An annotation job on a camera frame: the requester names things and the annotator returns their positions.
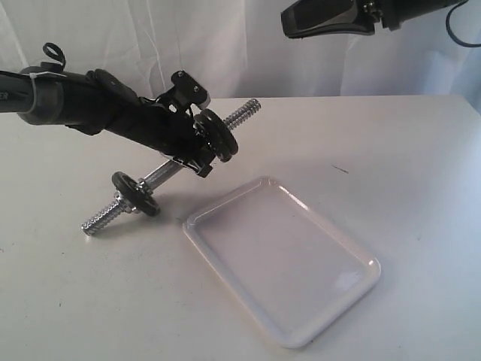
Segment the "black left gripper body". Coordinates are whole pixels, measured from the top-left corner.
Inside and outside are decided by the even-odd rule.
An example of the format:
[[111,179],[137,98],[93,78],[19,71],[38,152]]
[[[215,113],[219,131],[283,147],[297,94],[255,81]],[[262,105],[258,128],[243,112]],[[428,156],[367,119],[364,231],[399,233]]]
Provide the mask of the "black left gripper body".
[[104,100],[109,110],[107,131],[165,155],[185,156],[194,150],[195,130],[189,114],[112,95]]

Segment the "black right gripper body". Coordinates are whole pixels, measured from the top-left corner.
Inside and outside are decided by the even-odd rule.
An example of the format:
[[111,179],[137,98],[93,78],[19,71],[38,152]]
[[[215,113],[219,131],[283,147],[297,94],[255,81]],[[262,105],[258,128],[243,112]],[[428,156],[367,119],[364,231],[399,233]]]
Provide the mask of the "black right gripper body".
[[361,1],[361,9],[384,29],[398,30],[405,21],[421,17],[443,8],[436,0]]

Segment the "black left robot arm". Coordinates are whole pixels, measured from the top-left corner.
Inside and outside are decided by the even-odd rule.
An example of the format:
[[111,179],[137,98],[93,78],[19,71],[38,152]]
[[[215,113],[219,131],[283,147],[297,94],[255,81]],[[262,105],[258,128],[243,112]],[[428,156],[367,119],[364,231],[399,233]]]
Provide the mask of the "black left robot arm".
[[1,72],[1,111],[33,126],[66,126],[85,135],[111,132],[160,152],[200,177],[215,157],[195,126],[192,107],[204,110],[208,91],[184,70],[171,76],[172,88],[154,99],[138,95],[109,71],[66,71],[61,48],[43,46],[50,61],[21,72]]

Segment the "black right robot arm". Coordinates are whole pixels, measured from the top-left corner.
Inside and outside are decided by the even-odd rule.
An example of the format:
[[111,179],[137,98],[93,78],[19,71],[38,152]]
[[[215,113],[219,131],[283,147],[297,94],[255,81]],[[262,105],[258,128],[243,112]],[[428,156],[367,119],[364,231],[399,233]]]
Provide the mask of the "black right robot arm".
[[303,0],[280,15],[283,33],[299,39],[320,35],[370,36],[375,25],[395,31],[401,24],[435,11],[459,5],[460,1],[438,0]]

